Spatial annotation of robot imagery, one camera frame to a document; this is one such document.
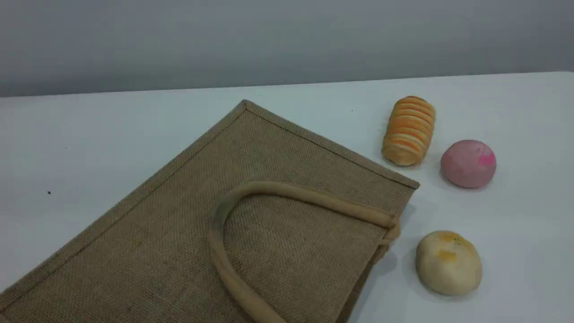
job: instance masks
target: pink bun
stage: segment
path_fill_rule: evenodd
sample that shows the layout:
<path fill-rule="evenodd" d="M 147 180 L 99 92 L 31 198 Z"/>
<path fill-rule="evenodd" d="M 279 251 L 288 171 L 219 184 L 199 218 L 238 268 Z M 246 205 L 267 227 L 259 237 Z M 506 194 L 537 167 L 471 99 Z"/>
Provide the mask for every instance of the pink bun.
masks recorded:
<path fill-rule="evenodd" d="M 440 160 L 443 175 L 453 184 L 478 189 L 488 184 L 497 169 L 492 149 L 476 140 L 455 143 Z"/>

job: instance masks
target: pastry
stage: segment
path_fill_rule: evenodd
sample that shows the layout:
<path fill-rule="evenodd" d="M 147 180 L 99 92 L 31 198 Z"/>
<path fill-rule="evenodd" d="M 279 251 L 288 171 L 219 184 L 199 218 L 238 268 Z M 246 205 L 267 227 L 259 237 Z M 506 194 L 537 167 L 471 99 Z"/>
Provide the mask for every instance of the pastry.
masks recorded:
<path fill-rule="evenodd" d="M 482 280 L 482 263 L 475 247 L 451 231 L 435 231 L 421 239 L 416 269 L 422 283 L 444 295 L 470 293 Z"/>
<path fill-rule="evenodd" d="M 383 139 L 383 156 L 399 166 L 420 164 L 431 144 L 435 109 L 414 96 L 395 103 Z"/>
<path fill-rule="evenodd" d="M 440 167 L 444 177 L 453 184 L 478 189 L 494 177 L 497 159 L 485 143 L 463 140 L 448 148 L 440 160 Z"/>

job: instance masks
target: white bun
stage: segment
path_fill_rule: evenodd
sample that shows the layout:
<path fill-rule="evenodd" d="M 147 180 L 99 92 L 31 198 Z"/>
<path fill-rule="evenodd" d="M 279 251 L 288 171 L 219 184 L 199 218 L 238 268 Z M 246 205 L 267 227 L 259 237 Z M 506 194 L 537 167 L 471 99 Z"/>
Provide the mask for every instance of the white bun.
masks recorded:
<path fill-rule="evenodd" d="M 417 273 L 433 291 L 464 295 L 482 280 L 482 263 L 474 246 L 451 231 L 429 233 L 418 243 Z"/>

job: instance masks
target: orange striped pastry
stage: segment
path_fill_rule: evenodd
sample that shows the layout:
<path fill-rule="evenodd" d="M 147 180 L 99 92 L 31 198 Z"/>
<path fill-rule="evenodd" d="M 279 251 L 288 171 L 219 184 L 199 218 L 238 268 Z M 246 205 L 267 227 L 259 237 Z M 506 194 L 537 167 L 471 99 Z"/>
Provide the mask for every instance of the orange striped pastry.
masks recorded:
<path fill-rule="evenodd" d="M 431 144 L 435 108 L 414 96 L 395 103 L 383 139 L 383 156 L 399 166 L 420 164 Z"/>

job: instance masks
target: jute tote bag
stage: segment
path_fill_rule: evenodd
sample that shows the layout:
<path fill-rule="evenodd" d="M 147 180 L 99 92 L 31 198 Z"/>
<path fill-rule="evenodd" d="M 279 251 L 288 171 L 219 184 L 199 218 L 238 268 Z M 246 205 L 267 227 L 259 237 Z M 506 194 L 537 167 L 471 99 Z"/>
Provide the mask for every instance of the jute tote bag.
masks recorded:
<path fill-rule="evenodd" d="M 346 322 L 417 188 L 242 101 L 0 294 L 0 323 Z"/>

